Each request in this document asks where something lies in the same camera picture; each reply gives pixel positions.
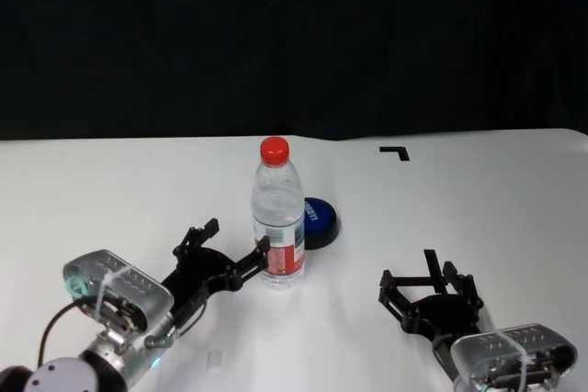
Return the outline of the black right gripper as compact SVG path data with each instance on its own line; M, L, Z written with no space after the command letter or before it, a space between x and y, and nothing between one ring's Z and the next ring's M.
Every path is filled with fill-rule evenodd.
M428 340L449 334L464 336L479 333L479 311L484 303L478 295L471 274L460 274L456 266L446 261L443 276L457 295L431 295L411 303L400 291L415 286L415 277L393 276L384 270L379 282L379 303L397 320L403 330Z

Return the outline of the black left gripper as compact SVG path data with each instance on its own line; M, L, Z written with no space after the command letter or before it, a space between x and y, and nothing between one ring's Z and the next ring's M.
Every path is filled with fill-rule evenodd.
M174 298L170 311L174 321L188 321L211 295L220 291L238 291L245 282L268 267L271 244L267 236L238 262L221 252L200 248L219 230L216 218L210 219L202 228L190 227L184 239L173 249L178 263L162 285Z

